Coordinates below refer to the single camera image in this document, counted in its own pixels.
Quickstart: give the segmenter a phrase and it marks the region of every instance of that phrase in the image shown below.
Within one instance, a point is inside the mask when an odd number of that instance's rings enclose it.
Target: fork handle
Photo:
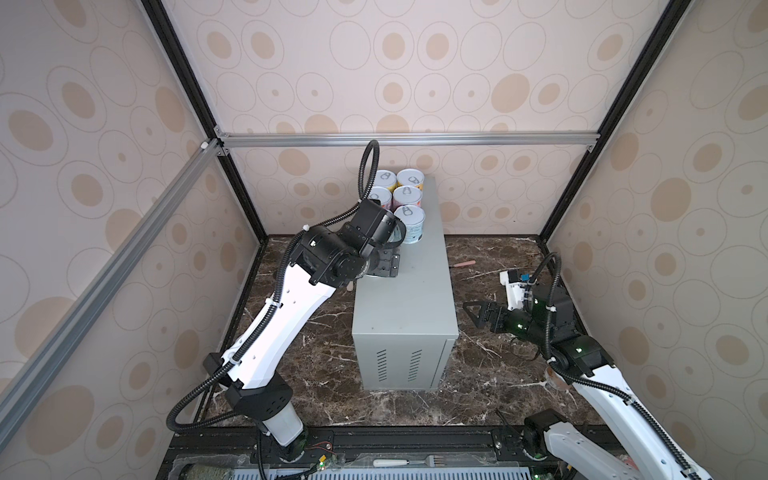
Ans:
[[[374,467],[402,467],[403,465],[408,465],[408,460],[400,460],[400,459],[394,459],[394,458],[377,458],[373,461]]]

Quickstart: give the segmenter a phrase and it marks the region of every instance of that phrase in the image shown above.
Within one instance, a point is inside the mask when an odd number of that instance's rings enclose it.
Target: wallpaper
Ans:
[[[236,201],[213,160],[0,454],[1,480],[155,478],[165,415],[207,378],[255,255]]]
[[[590,332],[715,479],[768,472],[768,1],[701,2],[555,233]]]
[[[166,0],[237,133],[588,130],[666,0]]]
[[[4,2],[0,391],[200,145],[128,0]]]
[[[446,233],[538,234],[584,145],[382,147],[379,168],[437,181]],[[267,233],[295,233],[358,199],[362,148],[237,148],[233,158]]]

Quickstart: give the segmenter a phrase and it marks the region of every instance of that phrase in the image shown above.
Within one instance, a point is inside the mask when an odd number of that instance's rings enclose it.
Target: brown marble surface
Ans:
[[[270,240],[248,302],[256,314],[273,289],[272,274],[288,239]],[[352,339],[355,293],[338,290],[293,341],[277,371],[293,387],[293,405],[307,425],[496,425],[496,409],[520,425],[532,413],[553,408],[575,425],[603,423],[575,391],[545,386],[545,362],[530,359],[530,344],[509,335],[475,328],[462,310],[467,300],[506,302],[498,272],[521,267],[533,272],[541,252],[532,240],[508,237],[446,237],[459,337],[436,392],[370,392],[362,389]],[[549,282],[545,270],[542,280]],[[250,323],[243,316],[238,335]],[[223,396],[211,404],[207,418],[229,410]],[[243,417],[225,425],[249,425]]]

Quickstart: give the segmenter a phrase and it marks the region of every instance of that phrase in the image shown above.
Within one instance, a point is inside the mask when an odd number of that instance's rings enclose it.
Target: tin can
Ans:
[[[397,187],[397,175],[389,170],[377,170],[376,178],[373,179],[373,186],[384,187],[391,193]]]
[[[395,210],[395,216],[406,225],[406,239],[403,240],[403,243],[416,243],[422,239],[426,215],[421,207],[403,205]]]
[[[402,205],[416,205],[422,206],[422,191],[416,187],[404,186],[397,187],[392,192],[392,205],[394,208],[401,207]]]
[[[397,173],[398,187],[416,187],[424,190],[424,174],[415,168],[406,168]]]
[[[368,198],[371,200],[378,200],[381,202],[382,207],[387,210],[392,209],[392,194],[384,187],[374,187],[371,189],[371,193],[368,194]]]

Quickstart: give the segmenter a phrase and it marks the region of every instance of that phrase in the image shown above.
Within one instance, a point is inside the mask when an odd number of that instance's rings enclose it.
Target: white can lid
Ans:
[[[392,199],[392,193],[384,187],[374,187],[371,189],[371,193],[368,194],[368,198],[378,200],[382,205],[385,205]]]
[[[397,173],[401,185],[420,185],[424,183],[424,174],[415,168],[405,168]]]
[[[376,178],[373,179],[373,184],[378,187],[391,187],[396,182],[397,175],[389,170],[377,170]]]
[[[418,225],[426,218],[424,210],[416,205],[403,205],[402,207],[398,207],[398,209],[395,210],[395,216],[402,220],[406,226]]]
[[[395,191],[392,192],[392,198],[399,204],[415,204],[422,199],[422,191],[419,190],[418,187],[404,185],[402,187],[397,187]]]

